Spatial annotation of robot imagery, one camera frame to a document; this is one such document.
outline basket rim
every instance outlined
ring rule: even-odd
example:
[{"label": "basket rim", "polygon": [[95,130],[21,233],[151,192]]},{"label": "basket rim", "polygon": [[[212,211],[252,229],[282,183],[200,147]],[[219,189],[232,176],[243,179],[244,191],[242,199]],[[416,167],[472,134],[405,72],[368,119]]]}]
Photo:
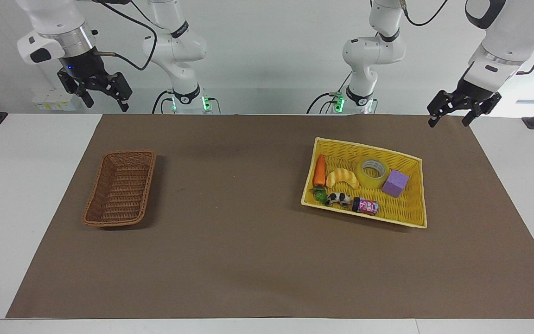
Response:
[{"label": "basket rim", "polygon": [[[378,217],[378,216],[367,216],[367,217],[365,217],[364,214],[360,214],[360,213],[356,213],[356,212],[352,212],[352,211],[341,210],[341,209],[338,209],[338,208],[335,208],[335,207],[322,207],[320,205],[314,205],[314,204],[307,203],[305,201],[305,197],[306,197],[307,192],[309,191],[310,181],[311,181],[310,180],[310,172],[313,171],[313,169],[314,169],[314,163],[315,163],[314,160],[315,160],[315,156],[316,156],[316,147],[317,147],[319,141],[338,142],[338,143],[341,143],[341,144],[349,144],[349,145],[352,145],[354,147],[355,146],[360,146],[362,148],[373,148],[375,150],[381,150],[381,151],[384,151],[384,152],[390,152],[392,154],[400,154],[401,156],[405,156],[407,158],[411,158],[411,159],[416,160],[417,163],[418,163],[418,169],[420,170],[420,181],[421,181],[421,184],[422,184],[421,205],[422,205],[422,210],[423,210],[423,214],[424,214],[424,217],[423,217],[423,220],[422,220],[422,224],[419,225],[419,224],[406,223],[406,222],[401,222],[399,220],[392,220],[392,219],[382,218],[382,217]],[[313,148],[312,148],[312,157],[311,157],[311,161],[310,161],[310,169],[308,171],[308,175],[306,176],[305,188],[304,188],[304,191],[302,192],[302,199],[300,200],[300,203],[301,203],[301,205],[309,206],[309,207],[315,207],[315,208],[321,209],[321,210],[328,210],[328,211],[334,211],[334,212],[339,212],[339,213],[351,214],[352,216],[358,216],[358,217],[362,217],[362,218],[370,218],[370,219],[380,220],[380,221],[388,222],[388,223],[392,223],[392,224],[399,224],[399,225],[409,226],[409,227],[413,227],[413,228],[425,229],[425,228],[428,227],[428,215],[426,213],[426,201],[425,201],[425,197],[424,197],[423,185],[424,185],[424,165],[423,165],[423,160],[421,158],[418,158],[416,156],[412,156],[412,155],[409,155],[409,154],[404,154],[402,152],[388,150],[387,148],[378,148],[377,146],[360,144],[358,142],[351,142],[351,141],[343,141],[343,140],[337,140],[337,139],[327,139],[327,138],[322,138],[322,137],[316,137],[314,139],[314,145],[313,145]]]},{"label": "basket rim", "polygon": [[[110,222],[99,222],[98,220],[87,220],[86,216],[90,209],[90,205],[92,204],[92,201],[94,199],[94,196],[98,190],[98,180],[100,179],[100,174],[102,173],[102,166],[104,164],[104,160],[106,157],[111,155],[117,155],[117,154],[150,154],[151,155],[151,161],[150,161],[150,167],[148,169],[148,175],[146,177],[146,186],[144,188],[144,194],[141,199],[141,205],[140,205],[140,211],[137,214],[135,218],[132,218],[130,220],[112,220]],[[151,187],[151,179],[154,174],[154,167],[155,167],[155,161],[156,161],[156,153],[152,150],[115,150],[106,152],[100,159],[100,163],[98,164],[98,171],[96,173],[96,178],[94,181],[94,186],[92,188],[92,192],[89,195],[88,202],[86,204],[85,210],[82,213],[82,222],[86,224],[87,226],[98,226],[98,227],[115,227],[115,226],[127,226],[127,225],[134,225],[142,221],[144,218],[144,214],[146,213],[146,208],[148,205],[148,195],[150,194],[150,187]]]}]

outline basket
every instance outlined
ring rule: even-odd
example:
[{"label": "basket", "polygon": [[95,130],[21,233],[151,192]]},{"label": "basket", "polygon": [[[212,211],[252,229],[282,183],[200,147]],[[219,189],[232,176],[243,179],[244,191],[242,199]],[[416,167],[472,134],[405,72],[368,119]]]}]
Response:
[{"label": "basket", "polygon": [[111,227],[139,223],[146,213],[156,154],[117,151],[102,157],[82,221]]},{"label": "basket", "polygon": [[[386,163],[388,168],[396,169],[409,177],[405,190],[398,198],[394,198],[381,189],[351,188],[345,182],[339,182],[331,188],[326,188],[327,193],[345,193],[351,197],[362,197],[379,202],[379,211],[375,216],[351,211],[350,208],[343,208],[339,205],[325,206],[314,198],[310,192],[313,188],[312,179],[314,177],[314,165],[320,154],[325,156],[326,175],[329,175],[335,168],[345,168],[355,171],[359,160],[371,157]],[[407,154],[401,154],[384,148],[375,148],[354,142],[339,141],[317,138],[314,140],[312,162],[310,171],[306,178],[306,185],[301,200],[302,205],[317,207],[319,209],[335,211],[339,213],[352,214],[363,218],[382,220],[393,224],[400,224],[414,228],[426,228],[426,204],[424,202],[424,178],[422,160]]]}]

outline brown table surface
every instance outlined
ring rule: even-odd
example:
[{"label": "brown table surface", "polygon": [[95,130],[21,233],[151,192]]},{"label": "brown table surface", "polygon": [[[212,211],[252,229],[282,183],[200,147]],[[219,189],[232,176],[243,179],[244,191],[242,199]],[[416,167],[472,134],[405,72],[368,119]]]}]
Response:
[{"label": "brown table surface", "polygon": [[[105,115],[7,316],[534,318],[534,240],[471,130],[426,120]],[[428,228],[301,206],[315,137],[422,158]],[[84,226],[129,149],[159,155],[146,217]]]}]

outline table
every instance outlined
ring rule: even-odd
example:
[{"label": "table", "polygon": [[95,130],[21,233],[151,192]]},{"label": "table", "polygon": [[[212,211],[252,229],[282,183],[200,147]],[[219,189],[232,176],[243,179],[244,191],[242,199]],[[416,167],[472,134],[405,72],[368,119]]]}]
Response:
[{"label": "table", "polygon": [[[12,114],[0,125],[0,332],[127,332],[142,327],[150,332],[229,333],[258,328],[312,333],[534,331],[534,320],[2,320],[99,120],[100,115]],[[517,119],[500,118],[481,118],[473,131],[534,237],[534,131]]]}]

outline brown wicker basket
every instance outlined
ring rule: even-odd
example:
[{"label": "brown wicker basket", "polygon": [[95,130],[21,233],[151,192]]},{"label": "brown wicker basket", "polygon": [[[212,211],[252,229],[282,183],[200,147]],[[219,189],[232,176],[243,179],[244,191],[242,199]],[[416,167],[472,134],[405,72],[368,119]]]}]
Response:
[{"label": "brown wicker basket", "polygon": [[83,223],[111,227],[139,223],[146,213],[156,154],[117,151],[102,157]]}]

